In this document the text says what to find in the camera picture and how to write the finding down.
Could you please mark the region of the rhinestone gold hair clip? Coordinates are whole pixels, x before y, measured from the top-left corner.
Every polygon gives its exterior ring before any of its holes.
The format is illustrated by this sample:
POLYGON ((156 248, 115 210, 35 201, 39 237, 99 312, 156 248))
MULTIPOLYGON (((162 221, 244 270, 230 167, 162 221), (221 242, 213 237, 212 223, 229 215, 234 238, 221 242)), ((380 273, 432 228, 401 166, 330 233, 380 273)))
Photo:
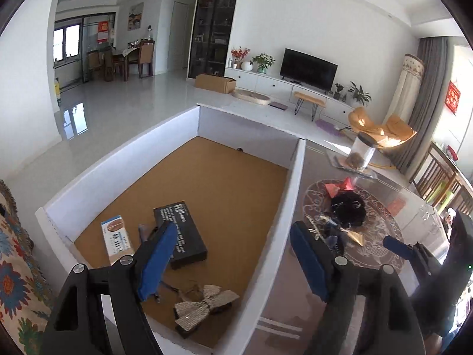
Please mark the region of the rhinestone gold hair clip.
POLYGON ((361 233, 341 227, 341 225, 330 216, 325 214, 319 214, 316 216, 305 214, 305 219, 307 219, 308 222, 310 222, 310 225, 313 227, 313 234, 318 234, 324 238, 328 237, 329 235, 344 235, 346 238, 360 247, 365 245, 365 239, 361 233))

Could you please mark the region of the black bow with chain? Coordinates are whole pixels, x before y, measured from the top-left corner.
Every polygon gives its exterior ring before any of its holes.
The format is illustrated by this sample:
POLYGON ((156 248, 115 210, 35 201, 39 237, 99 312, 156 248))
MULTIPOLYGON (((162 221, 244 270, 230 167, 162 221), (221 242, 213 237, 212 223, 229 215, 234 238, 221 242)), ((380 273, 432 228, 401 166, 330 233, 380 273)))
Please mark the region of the black bow with chain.
POLYGON ((366 206, 354 191, 342 191, 330 200, 330 211, 342 227, 362 227, 366 206))

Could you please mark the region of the white orange small carton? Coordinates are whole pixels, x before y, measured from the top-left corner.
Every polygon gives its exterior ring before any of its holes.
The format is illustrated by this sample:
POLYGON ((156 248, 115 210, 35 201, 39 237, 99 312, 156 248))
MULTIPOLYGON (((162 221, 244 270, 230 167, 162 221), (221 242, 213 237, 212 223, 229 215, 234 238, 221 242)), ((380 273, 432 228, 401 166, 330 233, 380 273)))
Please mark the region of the white orange small carton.
POLYGON ((135 254, 121 216, 102 222, 101 229, 110 264, 116 263, 122 256, 135 254))

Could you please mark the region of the floral patterned cloth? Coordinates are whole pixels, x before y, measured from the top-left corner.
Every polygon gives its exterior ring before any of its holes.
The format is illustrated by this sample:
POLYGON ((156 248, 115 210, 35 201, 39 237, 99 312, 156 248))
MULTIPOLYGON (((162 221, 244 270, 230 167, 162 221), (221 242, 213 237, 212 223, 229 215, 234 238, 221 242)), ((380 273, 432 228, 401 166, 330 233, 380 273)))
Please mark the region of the floral patterned cloth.
POLYGON ((18 219, 10 189, 1 183, 1 353, 39 354, 54 304, 51 286, 18 219))

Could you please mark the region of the dark wooden side chair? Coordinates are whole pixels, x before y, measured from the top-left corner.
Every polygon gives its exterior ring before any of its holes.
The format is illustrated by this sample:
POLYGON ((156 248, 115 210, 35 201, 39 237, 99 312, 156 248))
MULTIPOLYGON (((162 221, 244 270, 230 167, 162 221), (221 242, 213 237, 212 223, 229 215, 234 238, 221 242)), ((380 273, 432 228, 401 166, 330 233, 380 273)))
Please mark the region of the dark wooden side chair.
POLYGON ((472 216, 472 181, 436 143, 430 144, 410 182, 438 214, 453 208, 472 216))

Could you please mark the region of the beige woven bow clip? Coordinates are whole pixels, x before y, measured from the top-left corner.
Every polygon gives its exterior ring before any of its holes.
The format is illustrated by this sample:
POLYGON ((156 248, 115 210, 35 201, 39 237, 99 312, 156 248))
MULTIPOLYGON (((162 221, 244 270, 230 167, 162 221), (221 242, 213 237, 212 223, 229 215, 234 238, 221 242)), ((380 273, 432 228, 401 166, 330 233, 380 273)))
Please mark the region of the beige woven bow clip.
POLYGON ((217 285, 204 285, 198 301, 182 300, 174 305, 176 331, 183 338, 189 337, 210 315, 224 312, 240 296, 217 285))

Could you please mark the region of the red packet envelope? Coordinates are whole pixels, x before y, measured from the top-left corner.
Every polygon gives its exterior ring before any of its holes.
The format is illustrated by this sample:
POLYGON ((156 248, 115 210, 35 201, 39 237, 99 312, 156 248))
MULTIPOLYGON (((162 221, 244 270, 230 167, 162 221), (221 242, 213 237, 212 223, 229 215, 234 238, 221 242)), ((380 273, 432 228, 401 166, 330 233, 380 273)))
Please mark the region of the red packet envelope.
POLYGON ((338 195, 341 195, 344 191, 353 191, 354 186, 349 177, 346 177, 340 183, 325 183, 325 189, 327 194, 332 199, 338 195))

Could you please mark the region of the black rectangular box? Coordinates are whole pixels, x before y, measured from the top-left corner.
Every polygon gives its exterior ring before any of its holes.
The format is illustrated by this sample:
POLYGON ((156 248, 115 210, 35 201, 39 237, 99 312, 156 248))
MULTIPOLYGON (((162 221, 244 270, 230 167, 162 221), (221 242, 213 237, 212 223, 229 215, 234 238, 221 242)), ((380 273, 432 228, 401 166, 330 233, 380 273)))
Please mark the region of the black rectangular box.
POLYGON ((176 225, 177 242, 170 260, 173 270, 207 259, 207 247, 185 202, 155 208, 153 212, 158 227, 161 227, 165 221, 176 225))

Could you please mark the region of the tray under jar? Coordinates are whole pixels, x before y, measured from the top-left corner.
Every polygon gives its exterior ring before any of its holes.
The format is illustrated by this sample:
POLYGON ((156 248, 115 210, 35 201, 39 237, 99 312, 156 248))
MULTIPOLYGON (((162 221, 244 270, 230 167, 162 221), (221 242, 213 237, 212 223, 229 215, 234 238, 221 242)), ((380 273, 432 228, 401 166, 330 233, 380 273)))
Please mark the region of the tray under jar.
POLYGON ((337 169, 341 169, 372 180, 375 180, 378 177, 375 171, 369 167, 363 167, 356 159, 352 160, 352 158, 340 155, 333 151, 327 151, 326 154, 329 162, 337 169))

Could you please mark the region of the orange lounge chair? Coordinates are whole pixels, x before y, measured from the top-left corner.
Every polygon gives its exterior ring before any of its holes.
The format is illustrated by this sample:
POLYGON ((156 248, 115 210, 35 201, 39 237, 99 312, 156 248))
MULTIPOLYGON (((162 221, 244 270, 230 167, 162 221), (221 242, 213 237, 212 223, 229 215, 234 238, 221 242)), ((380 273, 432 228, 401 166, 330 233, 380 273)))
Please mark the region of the orange lounge chair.
POLYGON ((368 134, 378 143, 380 148, 396 148, 417 134, 417 131, 396 114, 392 114, 384 124, 374 123, 362 106, 350 112, 348 120, 353 131, 368 134))

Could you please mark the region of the white standing air conditioner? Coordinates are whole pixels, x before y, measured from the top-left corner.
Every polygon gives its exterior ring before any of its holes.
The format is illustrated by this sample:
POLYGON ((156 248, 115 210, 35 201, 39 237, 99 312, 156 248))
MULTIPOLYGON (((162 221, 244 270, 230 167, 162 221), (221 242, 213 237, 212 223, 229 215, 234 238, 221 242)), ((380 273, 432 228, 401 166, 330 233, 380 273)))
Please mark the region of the white standing air conditioner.
POLYGON ((399 81, 383 120, 384 123, 392 114, 396 114, 405 123, 408 122, 419 95, 424 71, 425 67, 421 59, 413 54, 405 54, 399 81))

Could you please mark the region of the green potted plant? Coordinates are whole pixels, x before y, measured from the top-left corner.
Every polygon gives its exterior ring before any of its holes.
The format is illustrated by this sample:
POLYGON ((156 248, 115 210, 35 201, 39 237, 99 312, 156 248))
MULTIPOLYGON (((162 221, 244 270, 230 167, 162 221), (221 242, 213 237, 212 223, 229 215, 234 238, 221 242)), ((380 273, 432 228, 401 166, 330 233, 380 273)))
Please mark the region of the green potted plant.
POLYGON ((257 65, 257 72, 258 73, 266 74, 267 71, 268 71, 268 68, 270 68, 272 65, 274 65, 276 60, 270 54, 260 53, 256 56, 254 56, 251 59, 251 62, 255 63, 257 65))

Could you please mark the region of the red flowers white vase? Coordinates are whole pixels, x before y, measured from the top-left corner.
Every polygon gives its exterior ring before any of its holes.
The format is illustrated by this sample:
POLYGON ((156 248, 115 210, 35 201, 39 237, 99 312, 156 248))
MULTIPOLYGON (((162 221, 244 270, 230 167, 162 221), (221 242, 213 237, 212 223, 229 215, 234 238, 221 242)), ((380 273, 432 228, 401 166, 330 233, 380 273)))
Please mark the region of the red flowers white vase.
POLYGON ((239 46, 238 48, 233 48, 231 50, 233 68, 241 69, 243 71, 252 71, 253 64, 251 61, 246 61, 245 59, 250 53, 250 49, 247 47, 239 46))

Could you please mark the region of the wooden dining chair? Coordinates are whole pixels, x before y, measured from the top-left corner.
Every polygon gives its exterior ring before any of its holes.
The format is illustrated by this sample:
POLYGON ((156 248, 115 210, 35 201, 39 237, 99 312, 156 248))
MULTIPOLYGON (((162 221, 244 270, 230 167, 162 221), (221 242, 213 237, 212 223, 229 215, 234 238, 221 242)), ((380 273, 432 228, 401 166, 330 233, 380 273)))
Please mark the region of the wooden dining chair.
POLYGON ((148 67, 148 76, 153 75, 152 66, 153 66, 154 46, 155 46, 154 40, 146 40, 140 44, 138 70, 139 70, 139 77, 141 79, 145 77, 145 74, 143 73, 144 66, 148 67))

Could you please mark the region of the tall black display cabinet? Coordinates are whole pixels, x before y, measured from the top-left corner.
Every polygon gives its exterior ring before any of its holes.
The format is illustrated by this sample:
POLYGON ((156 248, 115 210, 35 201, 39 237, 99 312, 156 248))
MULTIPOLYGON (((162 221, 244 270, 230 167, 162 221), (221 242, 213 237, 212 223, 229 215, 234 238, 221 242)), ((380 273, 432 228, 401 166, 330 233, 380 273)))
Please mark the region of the tall black display cabinet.
POLYGON ((223 76, 236 0, 196 0, 188 78, 200 74, 223 76))

